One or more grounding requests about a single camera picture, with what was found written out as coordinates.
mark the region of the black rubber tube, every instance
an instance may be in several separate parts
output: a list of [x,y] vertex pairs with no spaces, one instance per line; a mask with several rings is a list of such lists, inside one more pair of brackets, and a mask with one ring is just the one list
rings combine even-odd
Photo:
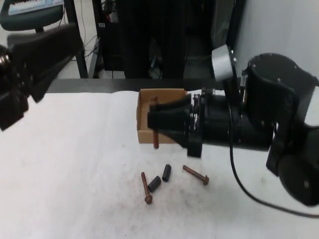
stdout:
[[149,191],[152,193],[159,187],[161,183],[160,177],[156,176],[155,179],[148,185]]
[[163,180],[164,182],[166,182],[166,183],[167,183],[168,180],[169,180],[170,172],[171,172],[171,166],[170,166],[169,164],[167,164],[167,165],[165,166],[164,173],[163,173],[163,176],[162,176],[162,180]]

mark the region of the rusty bolt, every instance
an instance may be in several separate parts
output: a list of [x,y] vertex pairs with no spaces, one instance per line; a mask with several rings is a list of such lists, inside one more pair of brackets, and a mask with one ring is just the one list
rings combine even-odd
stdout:
[[192,170],[191,168],[187,167],[186,165],[183,165],[183,169],[190,173],[191,175],[194,175],[196,178],[200,179],[201,181],[203,181],[204,185],[207,185],[209,182],[209,178],[207,177],[207,175],[204,177],[203,175],[195,172],[194,170]]
[[153,197],[150,195],[149,189],[148,189],[148,183],[146,182],[146,177],[145,177],[145,173],[142,172],[141,173],[142,176],[142,181],[143,181],[143,186],[144,186],[144,191],[145,191],[145,202],[147,204],[151,204]]
[[[157,96],[151,98],[151,105],[155,106],[159,103],[159,99],[157,98]],[[159,148],[159,133],[155,130],[153,130],[153,145],[155,149]]]

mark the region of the cardboard box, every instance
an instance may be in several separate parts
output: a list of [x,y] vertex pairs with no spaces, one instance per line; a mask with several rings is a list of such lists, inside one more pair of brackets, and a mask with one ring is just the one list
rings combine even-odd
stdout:
[[[157,96],[159,103],[169,103],[187,95],[184,89],[141,89],[136,110],[139,143],[153,143],[153,131],[148,128],[150,100]],[[174,140],[159,134],[159,143],[175,143]]]

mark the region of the chair leg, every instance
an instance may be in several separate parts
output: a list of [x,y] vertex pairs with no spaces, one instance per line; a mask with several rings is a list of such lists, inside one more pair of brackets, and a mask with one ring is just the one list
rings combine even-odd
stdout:
[[42,28],[38,28],[38,29],[35,30],[35,32],[36,33],[44,32],[44,29],[43,29],[43,27]]

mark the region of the black chair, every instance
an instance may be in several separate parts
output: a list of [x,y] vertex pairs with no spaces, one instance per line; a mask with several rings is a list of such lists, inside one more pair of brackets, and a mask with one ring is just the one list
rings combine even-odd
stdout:
[[43,32],[45,26],[51,25],[63,18],[63,5],[9,16],[10,4],[20,1],[4,0],[0,12],[0,24],[4,30],[25,31],[35,29],[36,32]]

